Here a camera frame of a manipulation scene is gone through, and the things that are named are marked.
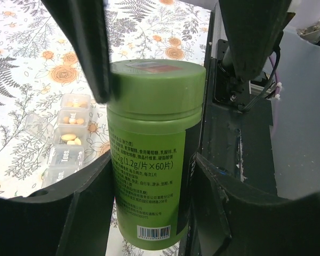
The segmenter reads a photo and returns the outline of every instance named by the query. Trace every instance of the green plastic container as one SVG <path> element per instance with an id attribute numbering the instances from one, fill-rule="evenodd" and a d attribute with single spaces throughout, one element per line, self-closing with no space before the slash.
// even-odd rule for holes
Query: green plastic container
<path id="1" fill-rule="evenodd" d="M 205 68 L 174 60 L 112 64 L 118 97 L 107 106 L 118 226 L 144 250 L 185 234 L 199 144 Z"/>

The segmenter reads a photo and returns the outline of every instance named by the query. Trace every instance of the gray floor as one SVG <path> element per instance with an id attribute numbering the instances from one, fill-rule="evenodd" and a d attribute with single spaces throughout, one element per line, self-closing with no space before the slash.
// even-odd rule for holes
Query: gray floor
<path id="1" fill-rule="evenodd" d="M 212 10 L 217 2 L 217 0 L 181 0 L 182 2 L 194 4 L 197 6 L 201 6 L 205 9 Z"/>

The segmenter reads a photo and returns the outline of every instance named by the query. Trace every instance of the open pill compartment lid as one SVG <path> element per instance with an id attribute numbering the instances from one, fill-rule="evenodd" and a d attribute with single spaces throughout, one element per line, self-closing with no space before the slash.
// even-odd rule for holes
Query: open pill compartment lid
<path id="1" fill-rule="evenodd" d="M 34 112 L 30 112 L 26 116 L 24 131 L 44 143 L 52 143 L 53 125 Z"/>

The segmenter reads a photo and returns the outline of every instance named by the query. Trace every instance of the bottle label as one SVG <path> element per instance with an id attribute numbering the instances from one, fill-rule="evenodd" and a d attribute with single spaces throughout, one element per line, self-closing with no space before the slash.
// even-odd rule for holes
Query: bottle label
<path id="1" fill-rule="evenodd" d="M 176 236 L 188 222 L 201 123 L 165 135 L 108 124 L 122 233 L 148 241 Z"/>

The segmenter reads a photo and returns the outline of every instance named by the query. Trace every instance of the tablecloth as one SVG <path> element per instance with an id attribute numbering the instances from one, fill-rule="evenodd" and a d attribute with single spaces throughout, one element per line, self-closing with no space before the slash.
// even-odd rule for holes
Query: tablecloth
<path id="1" fill-rule="evenodd" d="M 112 61 L 174 59 L 203 64 L 210 12 L 176 0 L 113 0 L 107 6 Z M 24 132 L 30 111 L 55 124 L 64 93 L 91 94 L 77 56 L 40 0 L 0 0 L 0 197 L 41 188 L 50 146 Z M 85 164 L 109 150 L 106 106 L 91 100 Z M 106 255 L 177 255 L 135 248 L 117 228 Z"/>

